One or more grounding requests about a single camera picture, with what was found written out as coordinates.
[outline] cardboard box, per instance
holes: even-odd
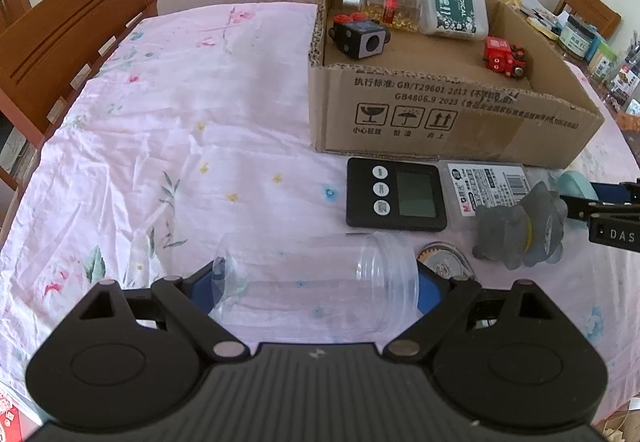
[[[309,51],[318,151],[565,168],[604,122],[546,38],[506,5],[487,0],[490,35],[527,48],[522,80],[485,68],[484,42],[411,32],[351,60],[327,34],[341,6],[318,0]]]

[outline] red toy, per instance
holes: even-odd
[[[487,37],[484,40],[485,66],[507,77],[522,79],[527,65],[527,51],[523,47],[510,46],[505,40]]]

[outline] metal screw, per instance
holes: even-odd
[[[389,346],[389,351],[398,357],[413,357],[420,353],[420,345],[408,339],[398,339]]]
[[[225,359],[233,359],[244,353],[244,345],[238,341],[222,341],[213,347],[213,353]]]

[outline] fragile symbol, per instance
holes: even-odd
[[[425,128],[431,128],[432,130],[444,130],[448,132],[458,116],[458,112],[452,110],[442,110],[440,108],[434,108],[429,112],[427,117],[427,124]]]
[[[375,104],[361,102],[356,111],[356,124],[373,124],[383,126],[386,123],[386,114],[389,111],[388,104]]]
[[[397,128],[418,128],[424,116],[424,108],[419,106],[396,106],[391,125]]]

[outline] timer button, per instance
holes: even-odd
[[[388,174],[389,171],[387,171],[384,166],[376,166],[373,168],[373,176],[378,180],[384,180]]]
[[[376,200],[376,203],[373,204],[373,210],[377,215],[387,216],[391,211],[391,207],[386,200]]]
[[[373,192],[376,196],[386,197],[389,194],[389,186],[384,182],[376,182],[373,184]]]

